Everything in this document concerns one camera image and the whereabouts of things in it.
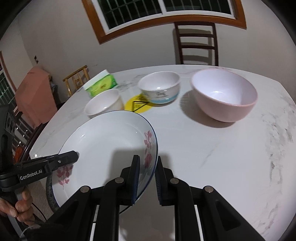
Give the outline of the person's left hand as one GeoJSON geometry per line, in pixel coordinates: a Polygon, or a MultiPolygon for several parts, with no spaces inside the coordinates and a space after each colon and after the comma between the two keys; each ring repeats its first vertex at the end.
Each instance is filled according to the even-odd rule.
{"type": "Polygon", "coordinates": [[[1,198],[0,200],[0,210],[2,216],[11,216],[17,218],[19,222],[23,222],[26,225],[33,225],[34,210],[32,208],[33,198],[29,189],[26,187],[22,192],[22,200],[19,200],[15,206],[9,204],[6,200],[1,198]]]}

